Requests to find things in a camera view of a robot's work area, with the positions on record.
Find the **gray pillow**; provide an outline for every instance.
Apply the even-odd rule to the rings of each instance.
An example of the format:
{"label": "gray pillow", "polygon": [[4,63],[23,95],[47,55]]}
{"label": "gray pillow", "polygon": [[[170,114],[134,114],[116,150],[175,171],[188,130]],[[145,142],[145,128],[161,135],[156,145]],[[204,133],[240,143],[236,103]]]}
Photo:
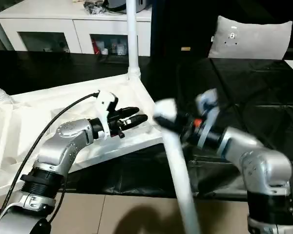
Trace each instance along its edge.
{"label": "gray pillow", "polygon": [[218,16],[209,58],[282,59],[288,49],[292,21],[246,24]]}

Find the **white cabinet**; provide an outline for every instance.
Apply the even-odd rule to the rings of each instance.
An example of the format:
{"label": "white cabinet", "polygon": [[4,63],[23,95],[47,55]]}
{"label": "white cabinet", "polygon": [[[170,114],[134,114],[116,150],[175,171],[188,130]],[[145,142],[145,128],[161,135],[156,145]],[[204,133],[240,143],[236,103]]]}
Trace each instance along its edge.
{"label": "white cabinet", "polygon": [[71,19],[0,19],[0,24],[17,51],[82,52]]}
{"label": "white cabinet", "polygon": [[[105,42],[107,48],[115,46],[111,45],[113,40],[116,41],[116,44],[123,44],[122,41],[127,41],[126,21],[74,20],[74,24],[83,54],[94,53],[93,43],[95,41]],[[138,54],[140,56],[150,55],[150,33],[150,23],[137,22]]]}
{"label": "white cabinet", "polygon": [[[149,56],[151,8],[137,13],[136,19],[138,54]],[[127,51],[126,15],[106,12],[91,16],[82,2],[24,0],[0,12],[0,23],[17,51]]]}

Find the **floor tile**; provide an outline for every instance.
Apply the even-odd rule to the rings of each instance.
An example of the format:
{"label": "floor tile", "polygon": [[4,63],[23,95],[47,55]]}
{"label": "floor tile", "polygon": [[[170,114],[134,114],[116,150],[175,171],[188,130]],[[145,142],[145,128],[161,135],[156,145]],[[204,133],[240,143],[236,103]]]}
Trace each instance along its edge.
{"label": "floor tile", "polygon": [[[204,234],[247,234],[247,203],[197,202]],[[176,199],[106,196],[99,234],[184,234]]]}
{"label": "floor tile", "polygon": [[98,233],[105,195],[65,194],[51,234]]}

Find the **black tabletop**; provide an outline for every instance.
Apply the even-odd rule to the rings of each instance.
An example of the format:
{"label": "black tabletop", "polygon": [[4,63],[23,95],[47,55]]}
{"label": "black tabletop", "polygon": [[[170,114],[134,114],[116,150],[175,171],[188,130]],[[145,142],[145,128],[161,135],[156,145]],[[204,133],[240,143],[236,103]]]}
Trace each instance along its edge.
{"label": "black tabletop", "polygon": [[[221,114],[216,124],[255,135],[293,164],[293,70],[284,61],[139,57],[139,65],[153,100],[175,98],[185,111],[196,113],[194,98],[217,88]],[[0,51],[0,87],[13,95],[125,74],[127,68],[126,57]],[[198,197],[246,199],[231,163],[189,146],[184,152]],[[161,144],[71,173],[68,190],[175,197]]]}

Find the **silver robotic arm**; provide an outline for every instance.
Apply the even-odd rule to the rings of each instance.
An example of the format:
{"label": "silver robotic arm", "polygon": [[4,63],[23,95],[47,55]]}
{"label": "silver robotic arm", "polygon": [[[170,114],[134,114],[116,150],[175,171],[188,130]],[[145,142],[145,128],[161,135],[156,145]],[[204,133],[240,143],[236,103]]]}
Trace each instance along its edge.
{"label": "silver robotic arm", "polygon": [[154,119],[180,134],[183,142],[212,149],[241,172],[248,192],[248,230],[251,234],[293,234],[292,167],[281,152],[268,149],[252,135],[238,129],[214,128],[219,113],[217,94],[208,90],[196,99],[200,118],[177,112],[158,111]]}
{"label": "silver robotic arm", "polygon": [[113,94],[100,91],[96,101],[98,118],[64,123],[42,145],[31,172],[21,176],[22,189],[0,214],[0,234],[50,233],[46,217],[55,208],[56,194],[78,152],[100,138],[123,138],[124,130],[147,120],[146,115],[134,115],[139,111],[137,107],[115,111],[117,101]]}

